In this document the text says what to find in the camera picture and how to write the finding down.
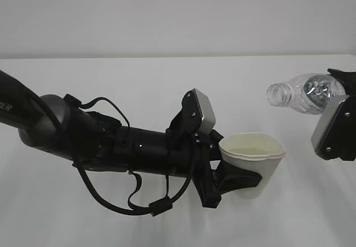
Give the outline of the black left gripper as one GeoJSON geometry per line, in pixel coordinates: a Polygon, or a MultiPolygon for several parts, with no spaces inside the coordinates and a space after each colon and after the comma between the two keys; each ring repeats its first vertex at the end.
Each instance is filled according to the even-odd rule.
{"type": "Polygon", "coordinates": [[[186,131],[180,134],[177,130],[168,128],[166,133],[170,148],[187,148],[188,162],[186,179],[180,190],[170,199],[171,204],[182,197],[191,182],[204,208],[217,208],[221,196],[230,192],[243,199],[259,196],[258,186],[263,178],[258,172],[236,167],[226,161],[221,161],[215,170],[211,168],[211,161],[222,159],[219,142],[224,137],[219,132],[212,129],[208,135],[186,131]]]}

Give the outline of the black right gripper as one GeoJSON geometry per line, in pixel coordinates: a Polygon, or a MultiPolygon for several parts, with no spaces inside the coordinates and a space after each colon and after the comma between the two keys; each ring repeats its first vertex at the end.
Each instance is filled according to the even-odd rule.
{"type": "Polygon", "coordinates": [[[339,100],[327,129],[327,159],[355,160],[355,72],[328,69],[341,82],[346,98],[339,100]]]}

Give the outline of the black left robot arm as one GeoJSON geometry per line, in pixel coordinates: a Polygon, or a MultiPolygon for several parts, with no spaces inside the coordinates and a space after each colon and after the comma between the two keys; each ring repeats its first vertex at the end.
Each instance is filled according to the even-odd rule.
{"type": "Polygon", "coordinates": [[[1,73],[1,123],[17,128],[25,145],[72,161],[94,199],[116,213],[156,216],[170,210],[190,183],[203,207],[215,208],[224,193],[256,187],[262,179],[254,170],[223,160],[211,103],[195,88],[184,95],[181,110],[165,132],[134,128],[126,117],[117,120],[95,112],[96,103],[97,99],[82,103],[71,95],[38,96],[1,73]],[[137,189],[143,172],[185,181],[174,196],[165,195],[147,206],[130,202],[124,209],[98,194],[90,171],[128,172],[137,189]]]}

